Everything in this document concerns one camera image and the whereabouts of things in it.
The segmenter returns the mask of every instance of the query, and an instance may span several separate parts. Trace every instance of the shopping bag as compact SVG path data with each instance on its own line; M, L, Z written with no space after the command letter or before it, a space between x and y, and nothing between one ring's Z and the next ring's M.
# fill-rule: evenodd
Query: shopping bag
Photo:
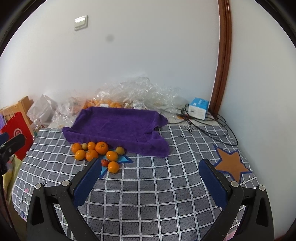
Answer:
M21 112L15 113L14 116L1 129L1 133L4 132L8 133L9 139L17 136L18 134L23 134L25 136L25 145L15 153L18 159L23 160L26 156L26 152L33 144L33 137Z

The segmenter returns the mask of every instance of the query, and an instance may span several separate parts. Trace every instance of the yellow cloth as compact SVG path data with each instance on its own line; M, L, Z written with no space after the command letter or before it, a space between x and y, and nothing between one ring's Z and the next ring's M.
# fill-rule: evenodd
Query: yellow cloth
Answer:
M3 178L3 188L4 190L7 192L7 188L8 185L11 181L11 177L12 177L12 170L8 170L7 173L5 173L4 175L2 175Z
M17 178L17 175L18 175L21 165L22 165L22 161L20 159L18 159L17 156L15 155L14 159L12 160L12 166L13 166L12 176L11 176L11 180L8 185L8 188L7 188L6 200L8 201L9 204L12 199L12 197L11 197L12 188L13 188L13 185L15 184L15 180Z

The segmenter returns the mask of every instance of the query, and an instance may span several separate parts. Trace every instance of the gray checkered fabric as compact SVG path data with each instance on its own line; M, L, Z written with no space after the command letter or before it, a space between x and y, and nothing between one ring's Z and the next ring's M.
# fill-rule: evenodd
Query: gray checkered fabric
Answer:
M201 128L223 134L219 126ZM203 158L212 164L219 160L213 145L229 152L237 148L213 141L198 130L192 130L191 134L185 126L167 125L160 128L159 133L170 146L167 158L128 153L134 162L121 164L117 174L107 172L97 180L85 204L78 208L101 240L200 240L221 212L200 178L198 163ZM233 143L229 136L220 139ZM244 156L241 158L250 168ZM58 185L71 179L86 164L74 160L61 130L41 130L13 188L15 210L26 216L37 183ZM257 185L253 174L243 175L241 186ZM74 239L59 205L56 211L65 233ZM243 212L241 207L229 233L237 229Z

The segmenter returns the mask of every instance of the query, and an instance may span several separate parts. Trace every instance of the blue gripper pad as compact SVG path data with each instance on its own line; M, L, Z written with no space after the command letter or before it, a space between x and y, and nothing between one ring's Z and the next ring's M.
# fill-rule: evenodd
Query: blue gripper pad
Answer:
M199 162L198 170L215 204L224 209L228 202L226 190L204 160Z
M4 132L0 135L0 146L3 145L5 142L7 142L9 139L9 135L7 132Z
M87 173L80 180L73 192L73 204L77 208L83 205L96 183L99 175L101 174L102 164L101 160L97 159L92 167L87 171Z

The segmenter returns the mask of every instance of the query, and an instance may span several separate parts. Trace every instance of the screw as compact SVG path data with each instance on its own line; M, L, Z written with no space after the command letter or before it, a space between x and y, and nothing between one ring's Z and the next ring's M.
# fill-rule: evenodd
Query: screw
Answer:
M237 188L239 184L236 181L231 182L231 186Z
M69 184L70 184L69 180L65 180L65 181L62 182L62 185L64 187L68 186Z
M39 189L39 188L41 188L41 186L42 186L41 183L37 183L36 186L35 186L35 188L36 188L36 189Z
M260 189L261 191L264 191L264 190L265 190L265 187L264 187L263 185L259 185L259 189Z
M182 137L184 140L186 140L186 136L179 135L177 137Z

